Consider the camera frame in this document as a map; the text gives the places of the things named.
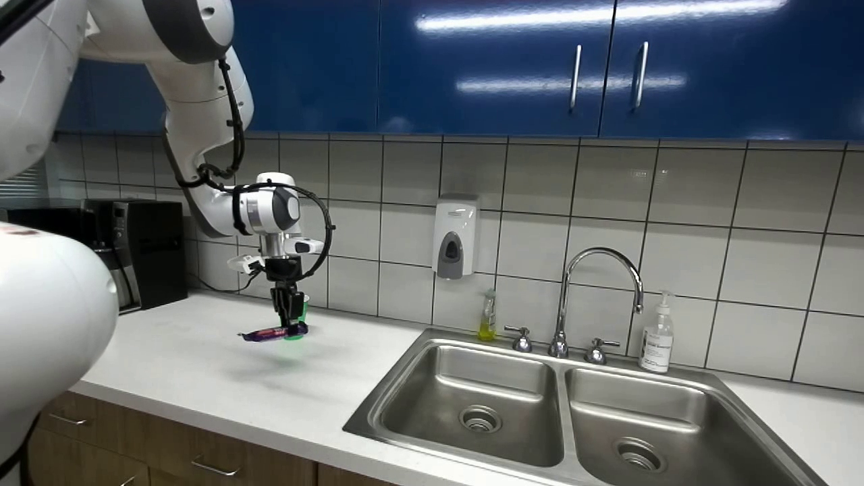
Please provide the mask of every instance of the double sink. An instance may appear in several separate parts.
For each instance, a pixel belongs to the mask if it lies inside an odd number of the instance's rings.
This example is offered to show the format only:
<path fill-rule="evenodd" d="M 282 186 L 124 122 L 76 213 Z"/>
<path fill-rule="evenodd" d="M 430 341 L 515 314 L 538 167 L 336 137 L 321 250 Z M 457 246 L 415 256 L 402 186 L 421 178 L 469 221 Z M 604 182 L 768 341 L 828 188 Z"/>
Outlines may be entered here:
<path fill-rule="evenodd" d="M 527 481 L 823 483 L 719 379 L 642 373 L 425 333 L 346 423 Z"/>

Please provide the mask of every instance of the soap bottle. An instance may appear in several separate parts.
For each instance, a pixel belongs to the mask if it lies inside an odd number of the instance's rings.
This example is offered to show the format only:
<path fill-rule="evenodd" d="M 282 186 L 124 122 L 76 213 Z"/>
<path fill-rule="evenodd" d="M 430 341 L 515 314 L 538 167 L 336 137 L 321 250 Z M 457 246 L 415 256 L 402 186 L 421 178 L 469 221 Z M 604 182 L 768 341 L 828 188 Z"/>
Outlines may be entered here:
<path fill-rule="evenodd" d="M 479 323 L 479 341 L 480 344 L 495 344 L 496 330 L 495 330 L 495 290 L 484 292 L 484 314 Z"/>
<path fill-rule="evenodd" d="M 646 352 L 639 360 L 639 367 L 650 373 L 668 373 L 672 361 L 672 308 L 670 308 L 672 294 L 665 292 L 660 308 L 656 308 L 656 321 L 646 326 Z"/>

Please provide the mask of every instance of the kitchen counter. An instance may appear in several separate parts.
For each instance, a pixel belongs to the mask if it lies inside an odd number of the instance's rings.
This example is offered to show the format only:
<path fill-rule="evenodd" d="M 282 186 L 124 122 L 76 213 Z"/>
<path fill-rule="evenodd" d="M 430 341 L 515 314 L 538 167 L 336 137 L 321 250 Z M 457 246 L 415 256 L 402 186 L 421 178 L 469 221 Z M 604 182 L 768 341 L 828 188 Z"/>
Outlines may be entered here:
<path fill-rule="evenodd" d="M 392 483 L 554 483 L 342 431 L 421 326 L 314 310 L 303 341 L 238 338 L 271 323 L 268 303 L 214 294 L 122 315 L 107 352 L 72 391 Z M 861 395 L 724 380 L 823 481 L 861 483 Z"/>

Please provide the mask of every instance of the faucet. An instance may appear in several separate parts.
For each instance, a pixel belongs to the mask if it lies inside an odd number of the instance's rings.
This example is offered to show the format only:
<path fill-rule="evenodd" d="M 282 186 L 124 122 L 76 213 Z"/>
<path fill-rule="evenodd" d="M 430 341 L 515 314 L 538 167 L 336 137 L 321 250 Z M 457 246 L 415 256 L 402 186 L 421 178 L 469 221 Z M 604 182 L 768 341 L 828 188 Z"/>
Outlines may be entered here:
<path fill-rule="evenodd" d="M 623 271 L 629 273 L 631 277 L 631 286 L 635 286 L 635 296 L 631 296 L 631 314 L 639 314 L 642 310 L 642 275 L 639 271 L 616 248 L 608 248 L 608 246 L 591 246 L 591 248 L 584 248 L 577 250 L 561 271 L 561 292 L 558 292 L 558 315 L 556 315 L 556 338 L 552 341 L 548 345 L 548 354 L 552 357 L 568 357 L 568 333 L 565 333 L 565 318 L 568 318 L 568 290 L 571 290 L 571 273 L 575 271 L 577 263 L 584 263 L 585 256 L 591 254 L 604 254 L 616 263 L 623 264 Z"/>

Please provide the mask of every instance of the backsplash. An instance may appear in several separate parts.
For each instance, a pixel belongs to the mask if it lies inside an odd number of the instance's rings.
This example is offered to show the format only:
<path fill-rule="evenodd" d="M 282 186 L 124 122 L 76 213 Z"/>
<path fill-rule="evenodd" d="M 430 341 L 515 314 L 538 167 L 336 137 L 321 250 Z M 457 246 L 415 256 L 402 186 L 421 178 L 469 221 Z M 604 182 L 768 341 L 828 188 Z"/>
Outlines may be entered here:
<path fill-rule="evenodd" d="M 864 146 L 252 137 L 244 178 L 292 172 L 329 203 L 329 263 L 305 284 L 318 308 L 473 333 L 480 292 L 496 321 L 554 333 L 558 271 L 585 246 L 639 264 L 646 310 L 629 321 L 622 268 L 585 260 L 568 303 L 573 345 L 639 354 L 660 292 L 674 292 L 677 365 L 864 391 Z M 161 140 L 59 134 L 51 198 L 184 200 Z M 479 275 L 430 273 L 438 194 L 480 203 Z M 310 234 L 321 219 L 303 207 Z M 255 238 L 214 240 L 190 219 L 190 275 L 238 290 Z M 248 294 L 268 296 L 260 277 Z"/>

